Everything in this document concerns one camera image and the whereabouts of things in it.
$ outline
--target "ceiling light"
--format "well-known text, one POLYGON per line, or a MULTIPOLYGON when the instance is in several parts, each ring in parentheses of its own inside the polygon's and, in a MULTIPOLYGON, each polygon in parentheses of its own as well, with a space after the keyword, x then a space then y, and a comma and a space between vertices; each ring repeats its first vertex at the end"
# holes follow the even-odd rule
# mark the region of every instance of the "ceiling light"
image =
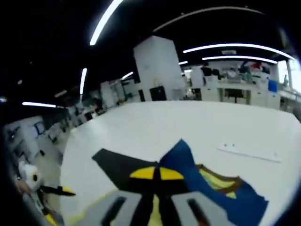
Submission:
POLYGON ((41 104, 41 103, 35 103, 35 102, 23 102, 22 105, 38 106, 38 107, 56 107, 56 105, 48 105, 48 104, 41 104))
POLYGON ((86 74, 87 74, 87 69, 84 68, 81 73, 80 88, 79 88, 79 94, 81 94, 81 95, 83 94, 83 91, 84 91, 86 74))
POLYGON ((211 8, 203 8, 203 9, 199 9, 199 10, 196 10, 196 11, 193 11, 190 13, 186 13, 184 15, 181 14, 181 16, 174 18, 174 19, 160 25, 159 27, 154 29, 153 32, 157 32, 158 30, 164 28, 165 26, 170 25, 178 20, 181 20, 181 19, 187 17, 187 16, 191 16, 191 15, 198 14, 198 13, 205 13, 205 12, 209 12, 209 11, 225 10, 225 9, 244 10, 244 11, 263 14, 262 12, 254 10, 254 9, 245 8, 245 7, 235 7, 235 6, 218 6, 218 7, 211 7, 211 8))
POLYGON ((0 97, 0 102, 2 102, 2 103, 7 102, 7 98, 6 97, 0 97))
POLYGON ((97 39, 98 39, 100 33, 102 32, 105 24, 108 22, 110 16, 113 14, 113 12, 115 11, 115 9, 120 5, 120 3, 122 1, 123 0, 113 0, 113 2, 107 8, 107 10, 103 14, 102 18, 98 22, 98 25, 97 25, 94 33, 93 33, 93 36, 92 36, 91 41, 90 41, 90 46, 93 46, 93 45, 96 44, 97 39))
POLYGON ((126 75, 123 76, 121 79, 126 79, 128 76, 130 76, 130 75, 132 75, 132 74, 134 74, 134 72, 130 72, 130 73, 126 74, 126 75))
POLYGON ((244 44, 244 43, 226 43, 226 44, 216 44, 216 45, 209 45, 209 46, 201 46, 201 47, 196 47, 196 48, 191 48, 191 49, 187 49, 184 50, 183 53, 189 53, 189 52, 193 52, 193 51, 197 51, 197 50, 202 50, 202 49, 207 49, 207 48, 220 48, 220 47, 250 47, 250 48, 260 48, 260 49, 264 49, 267 51, 271 51, 274 53, 278 53, 280 55, 283 55, 287 58, 290 58, 292 60, 294 60, 295 58, 293 58, 292 56, 274 49, 274 48, 270 48, 270 47, 266 47, 266 46, 260 46, 260 45, 254 45, 254 44, 244 44))
POLYGON ((216 59, 250 59, 250 60, 259 60, 265 61, 272 64, 277 64, 275 60, 269 60, 261 57, 254 57, 254 56, 212 56, 212 57, 204 57, 202 60, 216 60, 216 59))
POLYGON ((60 96, 62 96, 62 95, 64 95, 64 94, 66 94, 66 93, 67 93, 67 91, 66 91, 66 90, 63 90, 62 92, 59 92, 59 93, 55 94, 55 98, 58 98, 58 97, 60 97, 60 96))
POLYGON ((182 61, 182 62, 179 63, 179 65, 184 65, 184 64, 187 64, 187 63, 188 63, 188 61, 182 61))

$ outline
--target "white cabinet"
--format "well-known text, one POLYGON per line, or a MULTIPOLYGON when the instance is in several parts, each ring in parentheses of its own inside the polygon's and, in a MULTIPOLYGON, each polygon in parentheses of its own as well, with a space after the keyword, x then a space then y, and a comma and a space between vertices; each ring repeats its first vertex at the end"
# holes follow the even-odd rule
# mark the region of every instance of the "white cabinet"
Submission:
POLYGON ((246 99, 245 98, 237 98, 237 104, 246 105, 246 99))
POLYGON ((234 97, 222 97, 222 101, 225 103, 235 103, 234 97))
POLYGON ((217 88, 201 88, 202 100, 220 101, 220 94, 217 88))
POLYGON ((268 92, 267 107, 279 110, 280 109, 280 95, 277 93, 268 92))
POLYGON ((267 92, 251 91, 250 105, 265 107, 267 102, 267 92))

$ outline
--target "white strip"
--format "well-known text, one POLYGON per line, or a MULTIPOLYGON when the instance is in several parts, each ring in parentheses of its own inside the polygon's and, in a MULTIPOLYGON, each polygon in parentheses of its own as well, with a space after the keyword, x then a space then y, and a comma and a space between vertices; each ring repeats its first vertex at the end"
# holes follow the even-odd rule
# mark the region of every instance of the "white strip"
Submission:
POLYGON ((92 36, 91 41, 90 41, 90 46, 93 46, 93 45, 96 44, 97 39, 98 39, 100 33, 102 32, 105 24, 108 22, 110 16, 113 14, 115 9, 120 5, 120 3, 122 3, 122 1, 123 0, 113 0, 113 2, 107 8, 104 15, 102 16, 102 18, 98 22, 98 25, 97 25, 94 33, 93 33, 93 36, 92 36))
POLYGON ((216 60, 216 59, 250 59, 250 60, 259 60, 265 61, 272 64, 277 64, 275 60, 269 60, 261 57, 254 57, 254 56, 212 56, 212 57, 204 57, 202 60, 216 60))
POLYGON ((128 76, 132 75, 134 72, 130 72, 128 74, 126 74, 125 76, 123 76, 121 79, 126 79, 128 76))
POLYGON ((79 94, 81 94, 81 95, 83 94, 83 91, 84 91, 86 74, 87 74, 87 69, 84 68, 83 72, 81 73, 80 88, 79 88, 79 94))
POLYGON ((184 65, 184 64, 187 64, 187 63, 188 63, 188 61, 182 61, 182 62, 179 63, 179 65, 184 65))
POLYGON ((294 60, 295 58, 293 58, 292 56, 280 51, 280 50, 277 50, 277 49, 274 49, 274 48, 270 48, 270 47, 266 47, 266 46, 261 46, 261 45, 255 45, 255 44, 245 44, 245 43, 225 43, 225 44, 216 44, 216 45, 209 45, 209 46, 201 46, 201 47, 196 47, 196 48, 190 48, 190 49, 187 49, 187 50, 184 50, 183 53, 189 53, 189 52, 192 52, 192 51, 197 51, 197 50, 202 50, 202 49, 207 49, 207 48, 220 48, 220 47, 251 47, 251 48, 260 48, 260 49, 264 49, 264 50, 267 50, 267 51, 271 51, 271 52, 274 52, 274 53, 278 53, 280 55, 283 55, 287 58, 290 58, 292 60, 294 60))
POLYGON ((274 162, 282 162, 281 156, 275 150, 252 150, 247 147, 239 148, 233 143, 223 143, 217 147, 217 150, 228 152, 232 154, 238 154, 245 157, 251 157, 261 160, 268 160, 274 162))
POLYGON ((22 105, 38 106, 38 107, 56 107, 56 105, 48 105, 48 104, 41 104, 41 103, 35 103, 35 102, 23 102, 22 105))
POLYGON ((221 9, 236 9, 236 10, 244 10, 244 11, 249 11, 249 12, 263 14, 262 12, 254 10, 254 9, 235 7, 235 6, 220 6, 220 7, 212 7, 212 8, 203 8, 203 9, 200 9, 200 10, 197 10, 197 11, 193 11, 191 13, 187 13, 185 15, 179 16, 179 17, 177 17, 175 19, 172 19, 172 20, 166 22, 165 24, 162 24, 159 27, 157 27, 155 30, 153 30, 153 32, 156 32, 156 31, 160 30, 161 28, 163 28, 163 27, 165 27, 165 26, 167 26, 169 24, 172 24, 173 22, 176 22, 177 20, 181 20, 181 19, 183 19, 183 18, 185 18, 187 16, 191 16, 191 15, 198 14, 198 13, 204 13, 204 12, 208 12, 208 11, 221 10, 221 9))

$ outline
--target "desk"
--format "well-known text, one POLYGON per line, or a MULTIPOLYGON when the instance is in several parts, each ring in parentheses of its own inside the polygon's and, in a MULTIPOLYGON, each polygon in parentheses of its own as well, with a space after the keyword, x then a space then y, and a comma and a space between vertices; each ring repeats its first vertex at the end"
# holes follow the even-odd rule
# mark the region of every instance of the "desk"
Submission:
POLYGON ((300 181, 301 125, 290 113, 206 101, 129 103, 71 131, 61 184, 76 192, 60 197, 65 223, 115 185, 92 160, 100 149, 158 161, 179 139, 191 148, 196 163, 225 176, 241 176, 269 200, 261 226, 272 225, 287 208, 300 181), (221 142, 248 150, 277 151, 281 163, 217 150, 221 142))
POLYGON ((282 96, 284 98, 287 98, 290 100, 296 100, 296 95, 292 92, 282 90, 282 91, 279 91, 279 94, 280 94, 280 96, 282 96))

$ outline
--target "white column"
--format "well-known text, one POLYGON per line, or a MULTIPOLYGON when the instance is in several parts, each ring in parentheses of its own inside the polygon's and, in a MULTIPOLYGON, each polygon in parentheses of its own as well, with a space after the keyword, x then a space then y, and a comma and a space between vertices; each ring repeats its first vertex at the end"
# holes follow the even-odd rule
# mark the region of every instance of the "white column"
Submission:
POLYGON ((113 107, 115 105, 114 95, 111 90, 109 82, 108 81, 103 82, 100 84, 100 86, 101 86, 103 102, 105 103, 107 108, 113 107))
POLYGON ((278 65, 272 65, 269 67, 270 70, 270 78, 278 81, 278 82, 283 82, 283 81, 279 81, 279 70, 278 70, 278 65))
POLYGON ((190 72, 190 79, 192 83, 192 88, 197 89, 204 86, 203 80, 203 72, 198 67, 193 67, 192 71, 190 72))
POLYGON ((151 101, 150 89, 161 85, 167 100, 172 100, 175 81, 181 77, 174 42, 151 36, 134 48, 134 56, 145 101, 151 101))
POLYGON ((117 92, 117 95, 118 95, 119 100, 124 101, 124 100, 126 99, 126 97, 125 97, 125 95, 124 95, 124 91, 123 91, 121 82, 118 81, 118 82, 116 83, 115 87, 116 87, 116 92, 117 92))
POLYGON ((288 84, 292 90, 293 89, 293 80, 292 80, 291 66, 290 66, 290 63, 288 60, 286 60, 285 62, 286 62, 287 73, 288 73, 288 84))
POLYGON ((134 79, 127 80, 127 83, 128 84, 123 86, 124 91, 126 92, 126 94, 131 93, 131 94, 133 94, 133 96, 135 96, 137 94, 138 90, 137 90, 134 79))

